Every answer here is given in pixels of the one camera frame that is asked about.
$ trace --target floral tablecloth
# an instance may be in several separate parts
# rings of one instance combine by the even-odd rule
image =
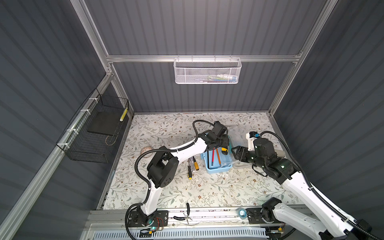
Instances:
[[[214,114],[148,114],[135,115],[122,151],[118,167],[108,191],[104,209],[127,209],[142,201],[147,185],[134,171],[134,163],[143,147],[175,147],[195,137],[192,122],[203,119],[220,121],[228,128],[241,128],[244,132],[273,131],[266,113],[214,113]],[[197,123],[203,132],[210,126]],[[281,149],[277,139],[264,135]],[[139,171],[146,176],[146,167],[153,155],[143,158]],[[302,204],[292,193],[285,191],[270,177],[262,177],[251,168],[230,169],[228,172],[208,174],[200,155],[196,155],[200,170],[187,177],[187,161],[179,165],[174,180],[166,186],[158,202],[159,208],[224,207],[261,205],[271,197],[287,204]]]

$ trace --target white mesh basket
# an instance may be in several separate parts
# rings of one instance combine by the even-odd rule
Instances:
[[[239,80],[241,61],[182,60],[175,58],[175,82],[177,84],[236,84]]]

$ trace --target black wire basket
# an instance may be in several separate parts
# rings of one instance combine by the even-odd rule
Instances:
[[[68,125],[62,133],[63,136],[66,131],[70,131],[66,143],[57,142],[56,144],[71,160],[100,163],[113,161],[122,141],[124,130],[128,124],[129,116],[126,116],[128,110],[128,99],[99,95],[87,110],[82,110],[84,113],[73,130],[68,130]],[[119,114],[119,116],[125,117],[121,117],[123,121],[120,121],[121,119],[116,120],[117,123],[115,124],[117,125],[113,134],[105,135],[89,132],[89,128],[98,113]]]

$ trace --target pliers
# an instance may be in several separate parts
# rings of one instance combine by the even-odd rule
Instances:
[[[192,219],[189,217],[189,213],[190,213],[190,207],[189,207],[189,203],[187,203],[187,215],[184,214],[184,217],[173,216],[173,219],[176,219],[176,220],[178,220],[178,221],[184,221],[184,220],[187,220],[187,223],[189,224],[188,219],[189,219],[189,220],[192,220]]]

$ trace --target black mounting plate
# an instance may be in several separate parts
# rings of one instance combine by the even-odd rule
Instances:
[[[167,226],[168,225],[168,211],[164,210],[164,211],[156,211],[155,212],[155,219],[154,221],[152,222],[152,224],[150,224],[149,226],[147,227],[157,227],[157,220],[156,220],[156,217],[157,218],[161,218],[164,222],[164,225],[163,223],[160,221],[160,226]],[[141,220],[139,219],[139,215],[137,213],[137,211],[131,211],[128,215],[128,227],[144,227],[142,224],[141,224]]]
[[[262,219],[262,214],[261,214],[262,207],[252,207],[252,208],[247,208],[246,210],[247,210],[249,224],[266,223]],[[281,223],[281,222],[278,220],[275,220],[273,223]]]

